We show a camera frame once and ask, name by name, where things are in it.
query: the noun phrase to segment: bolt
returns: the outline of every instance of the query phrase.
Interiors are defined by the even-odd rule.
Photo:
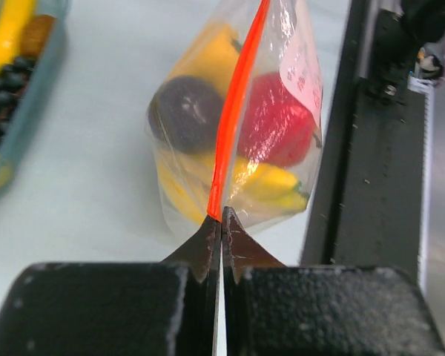
[[[393,85],[388,85],[384,92],[389,96],[394,96],[397,91]]]

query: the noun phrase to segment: yellow pepper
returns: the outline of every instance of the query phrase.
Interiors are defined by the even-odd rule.
[[[186,155],[160,149],[155,154],[160,186],[171,204],[196,224],[205,217],[214,154]],[[228,205],[266,220],[305,211],[309,196],[292,173],[266,163],[251,166],[237,157]]]
[[[239,59],[239,35],[229,25],[210,23],[193,41],[168,76],[197,76],[225,97]]]

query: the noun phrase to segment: plastic bag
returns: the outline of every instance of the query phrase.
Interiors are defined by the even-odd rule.
[[[222,0],[148,107],[173,232],[191,236],[225,205],[246,228],[305,211],[322,96],[305,0]]]

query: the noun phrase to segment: brown toy fruit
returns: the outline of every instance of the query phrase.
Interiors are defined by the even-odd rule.
[[[36,15],[24,27],[20,53],[22,56],[39,58],[46,47],[53,29],[55,18],[50,15]]]

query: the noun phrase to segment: white label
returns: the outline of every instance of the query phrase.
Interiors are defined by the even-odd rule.
[[[320,128],[323,80],[306,0],[297,0],[295,14],[297,26],[280,63],[280,78],[289,93],[310,110]]]

